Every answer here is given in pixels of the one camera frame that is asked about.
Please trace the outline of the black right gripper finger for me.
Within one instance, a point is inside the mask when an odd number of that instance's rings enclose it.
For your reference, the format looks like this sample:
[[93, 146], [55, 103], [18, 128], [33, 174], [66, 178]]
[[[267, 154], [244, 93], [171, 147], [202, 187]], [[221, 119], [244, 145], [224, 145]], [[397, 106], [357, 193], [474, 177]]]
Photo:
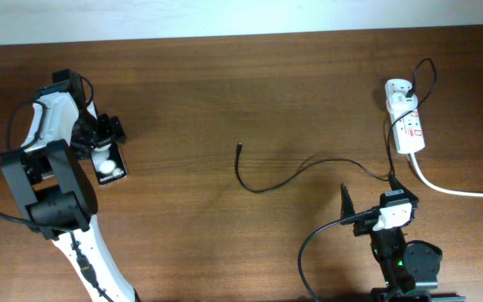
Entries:
[[391, 187], [392, 190], [402, 190], [403, 193], [409, 197], [412, 197], [413, 196], [413, 193], [408, 190], [405, 186], [403, 186], [396, 178], [396, 176], [394, 174], [389, 174], [388, 175], [388, 181], [389, 181], [389, 185]]
[[340, 217], [341, 218], [349, 218], [356, 214], [354, 205], [349, 194], [349, 191], [345, 184], [340, 185], [340, 194], [341, 194], [341, 209], [340, 209]]

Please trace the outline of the black Galaxy smartphone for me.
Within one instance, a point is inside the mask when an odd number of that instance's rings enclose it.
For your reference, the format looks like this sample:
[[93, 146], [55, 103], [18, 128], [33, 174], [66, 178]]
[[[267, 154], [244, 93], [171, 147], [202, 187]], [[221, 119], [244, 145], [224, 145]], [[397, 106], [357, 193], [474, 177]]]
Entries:
[[91, 162], [100, 186], [109, 185], [127, 177], [127, 169], [116, 143], [93, 149]]

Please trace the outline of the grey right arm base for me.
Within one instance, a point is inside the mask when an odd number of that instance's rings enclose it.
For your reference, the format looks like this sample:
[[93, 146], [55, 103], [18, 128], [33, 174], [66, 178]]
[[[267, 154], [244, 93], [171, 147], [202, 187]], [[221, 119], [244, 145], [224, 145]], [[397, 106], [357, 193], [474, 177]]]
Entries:
[[369, 300], [371, 302], [466, 302], [466, 297], [457, 294], [430, 294], [429, 292], [391, 296], [387, 289], [373, 289], [370, 292]]

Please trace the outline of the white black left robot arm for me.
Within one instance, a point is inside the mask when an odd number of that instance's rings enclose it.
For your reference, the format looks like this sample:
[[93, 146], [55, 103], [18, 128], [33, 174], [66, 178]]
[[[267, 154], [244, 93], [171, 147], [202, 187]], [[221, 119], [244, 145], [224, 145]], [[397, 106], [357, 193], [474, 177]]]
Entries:
[[96, 193], [80, 165], [89, 159], [100, 185], [125, 178], [126, 134], [118, 117], [98, 113], [85, 77], [66, 69], [52, 81], [34, 93], [28, 136], [1, 171], [30, 230], [67, 257], [92, 300], [137, 301], [102, 238]]

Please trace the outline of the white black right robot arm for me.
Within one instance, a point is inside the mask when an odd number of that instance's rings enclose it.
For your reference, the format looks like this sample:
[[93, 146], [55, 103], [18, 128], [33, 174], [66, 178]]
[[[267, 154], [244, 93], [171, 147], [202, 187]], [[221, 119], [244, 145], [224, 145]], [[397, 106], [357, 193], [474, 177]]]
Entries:
[[405, 239], [403, 228], [415, 219], [419, 198], [394, 176], [389, 184], [391, 189], [380, 195], [379, 205], [363, 212], [355, 212], [351, 196], [342, 185], [341, 223], [351, 224], [356, 237], [368, 235], [371, 239], [372, 255], [387, 285], [372, 291], [375, 300], [429, 301], [429, 291], [439, 285], [443, 252], [432, 243]]

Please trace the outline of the white USB charger adapter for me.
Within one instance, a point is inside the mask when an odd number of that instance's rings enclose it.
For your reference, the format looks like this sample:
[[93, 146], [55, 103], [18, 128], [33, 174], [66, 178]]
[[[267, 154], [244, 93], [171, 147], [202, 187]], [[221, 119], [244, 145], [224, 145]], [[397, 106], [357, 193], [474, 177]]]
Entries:
[[398, 114], [415, 109], [418, 105], [418, 98], [416, 95], [406, 97], [402, 92], [394, 92], [387, 97], [386, 104], [387, 110], [391, 114]]

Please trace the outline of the white power strip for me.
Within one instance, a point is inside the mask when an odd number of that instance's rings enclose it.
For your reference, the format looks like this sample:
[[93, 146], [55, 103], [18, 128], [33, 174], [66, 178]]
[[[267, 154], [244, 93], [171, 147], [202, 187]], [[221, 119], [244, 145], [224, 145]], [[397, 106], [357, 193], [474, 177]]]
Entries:
[[[394, 92], [402, 92], [407, 96], [412, 83], [404, 79], [391, 79], [385, 84], [386, 97]], [[415, 108], [408, 112], [391, 114], [389, 112], [395, 145], [399, 154], [414, 154], [425, 147], [423, 130]]]

